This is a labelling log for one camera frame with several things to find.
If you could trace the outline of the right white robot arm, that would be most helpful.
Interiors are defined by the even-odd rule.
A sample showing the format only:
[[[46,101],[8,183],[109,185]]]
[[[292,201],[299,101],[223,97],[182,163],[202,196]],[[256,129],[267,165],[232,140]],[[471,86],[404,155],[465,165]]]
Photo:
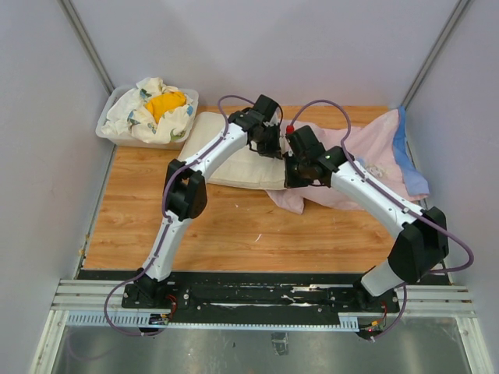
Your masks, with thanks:
[[[289,145],[284,155],[286,188],[318,186],[339,191],[381,222],[395,240],[386,260],[354,283],[358,309],[372,311],[382,294],[400,284],[416,283],[448,255],[448,240],[442,232],[446,217],[441,210],[424,210],[403,199],[340,146],[326,150],[308,125],[287,126],[285,139]]]

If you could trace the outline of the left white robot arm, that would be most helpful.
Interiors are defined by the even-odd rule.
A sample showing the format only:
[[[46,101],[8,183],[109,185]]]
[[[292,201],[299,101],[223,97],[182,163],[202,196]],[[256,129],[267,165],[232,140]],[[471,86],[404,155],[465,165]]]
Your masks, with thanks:
[[[280,154],[280,105],[261,94],[250,107],[225,116],[222,130],[185,161],[174,159],[167,168],[161,201],[161,226],[150,255],[127,291],[136,292],[133,305],[156,309],[166,301],[168,278],[182,237],[207,205],[207,181],[234,153],[251,143],[271,157]]]

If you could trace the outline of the cream bear print pillow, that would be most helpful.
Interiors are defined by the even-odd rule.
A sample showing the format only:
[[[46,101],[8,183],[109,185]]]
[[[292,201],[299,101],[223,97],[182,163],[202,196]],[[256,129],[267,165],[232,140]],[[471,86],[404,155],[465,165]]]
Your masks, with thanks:
[[[206,146],[224,128],[221,114],[205,111],[197,115],[187,141],[178,156],[185,161]],[[227,159],[209,179],[209,183],[243,189],[283,190],[285,162],[262,157],[247,146]]]

